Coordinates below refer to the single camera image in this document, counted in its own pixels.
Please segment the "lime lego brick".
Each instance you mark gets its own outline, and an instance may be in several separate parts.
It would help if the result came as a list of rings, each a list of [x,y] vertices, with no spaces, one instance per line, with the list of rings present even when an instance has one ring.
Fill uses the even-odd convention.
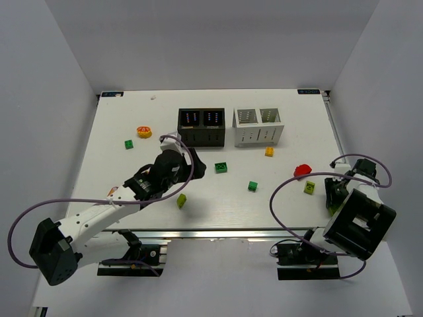
[[[181,209],[187,201],[187,197],[184,194],[180,194],[177,198],[176,204],[179,209]]]

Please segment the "lime lego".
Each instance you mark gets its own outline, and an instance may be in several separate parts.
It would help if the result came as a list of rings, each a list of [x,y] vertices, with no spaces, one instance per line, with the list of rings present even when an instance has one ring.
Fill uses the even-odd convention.
[[[310,182],[310,181],[306,181],[305,187],[303,189],[303,192],[305,194],[313,195],[314,190],[315,190],[315,183],[314,182]]]

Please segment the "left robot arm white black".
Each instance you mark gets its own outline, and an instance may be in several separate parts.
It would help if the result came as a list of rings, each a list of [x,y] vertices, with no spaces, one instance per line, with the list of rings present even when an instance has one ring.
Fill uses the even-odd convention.
[[[141,167],[109,195],[106,203],[96,203],[57,222],[43,220],[36,229],[29,254],[48,284],[59,285],[77,269],[93,263],[158,265],[157,246],[143,246],[129,229],[108,232],[106,228],[162,198],[173,185],[203,178],[206,165],[195,149],[188,152],[192,157],[190,164],[182,153],[164,150],[154,163]]]

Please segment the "lime long lego edge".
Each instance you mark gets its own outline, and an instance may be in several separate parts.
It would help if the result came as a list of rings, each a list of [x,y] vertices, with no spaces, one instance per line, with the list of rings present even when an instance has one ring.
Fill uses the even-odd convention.
[[[333,216],[335,213],[336,213],[336,210],[337,210],[338,208],[337,208],[337,206],[336,205],[332,205],[332,206],[330,206],[329,208],[328,208],[328,212],[329,212],[329,215],[330,216]]]

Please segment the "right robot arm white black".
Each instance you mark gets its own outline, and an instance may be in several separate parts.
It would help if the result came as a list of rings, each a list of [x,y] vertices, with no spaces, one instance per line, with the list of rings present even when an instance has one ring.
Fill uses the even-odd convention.
[[[326,208],[331,219],[325,229],[311,229],[304,239],[329,252],[369,259],[396,217],[379,197],[376,164],[360,158],[345,175],[355,180],[325,178]]]

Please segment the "red rounded lego block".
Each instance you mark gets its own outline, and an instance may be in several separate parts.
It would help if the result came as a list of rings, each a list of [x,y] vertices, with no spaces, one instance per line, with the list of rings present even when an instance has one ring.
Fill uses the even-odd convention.
[[[294,177],[303,176],[310,174],[312,172],[312,168],[308,164],[300,164],[297,166],[293,172]]]

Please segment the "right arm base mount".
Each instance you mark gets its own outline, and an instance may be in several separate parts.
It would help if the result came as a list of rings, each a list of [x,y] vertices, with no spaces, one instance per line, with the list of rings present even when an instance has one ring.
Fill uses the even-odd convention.
[[[270,253],[277,259],[279,281],[340,279],[338,259],[293,239],[281,240]]]

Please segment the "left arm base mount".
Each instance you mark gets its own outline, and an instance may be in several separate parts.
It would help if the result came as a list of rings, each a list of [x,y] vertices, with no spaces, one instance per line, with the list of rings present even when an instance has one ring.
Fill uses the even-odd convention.
[[[108,277],[160,277],[164,270],[163,246],[145,244],[132,231],[121,229],[112,231],[123,238],[128,247],[118,259],[103,260],[97,269],[98,276]]]

